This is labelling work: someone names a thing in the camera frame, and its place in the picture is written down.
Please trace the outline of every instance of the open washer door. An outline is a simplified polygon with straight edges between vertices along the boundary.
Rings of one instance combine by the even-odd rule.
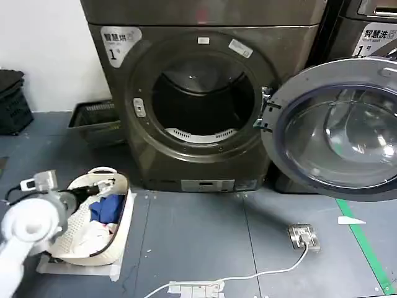
[[[397,61],[309,68],[269,96],[263,111],[263,144],[296,183],[350,201],[397,198]]]

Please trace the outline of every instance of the laundry basket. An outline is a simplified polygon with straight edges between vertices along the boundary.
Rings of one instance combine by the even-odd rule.
[[[58,258],[76,265],[102,266],[112,264],[121,257],[127,241],[134,203],[134,197],[129,188],[127,178],[118,174],[116,170],[112,168],[99,167],[94,168],[90,170],[88,174],[75,179],[69,185],[68,189],[92,185],[95,182],[111,178],[115,179],[115,184],[108,193],[102,194],[101,196],[89,197],[68,219],[67,231],[61,237],[56,239],[56,242],[48,251],[51,253],[53,258]],[[108,196],[109,194],[125,194],[122,214],[111,241],[96,253],[91,253],[90,255],[74,254],[71,250],[73,239],[79,235],[84,226],[86,226],[91,220],[91,211],[89,206],[94,202],[99,202],[101,197]]]
[[[78,104],[68,130],[78,131],[91,148],[125,143],[121,121],[111,100]]]

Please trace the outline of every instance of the storage bin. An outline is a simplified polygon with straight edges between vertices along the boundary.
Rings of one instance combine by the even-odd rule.
[[[78,104],[68,128],[78,131],[93,148],[125,142],[121,121],[111,100]]]
[[[18,135],[33,115],[22,91],[20,71],[0,70],[0,135]]]

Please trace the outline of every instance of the white wall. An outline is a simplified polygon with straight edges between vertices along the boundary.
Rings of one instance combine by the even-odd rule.
[[[0,66],[25,73],[33,111],[110,98],[79,0],[0,2]]]

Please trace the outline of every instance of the clothes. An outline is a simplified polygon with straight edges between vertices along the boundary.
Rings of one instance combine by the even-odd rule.
[[[93,220],[73,238],[71,251],[82,257],[102,250],[113,238],[112,230],[114,231],[116,227],[114,223],[105,225]]]
[[[100,202],[92,203],[91,220],[96,220],[102,224],[118,223],[123,208],[124,195],[111,194],[100,199]]]

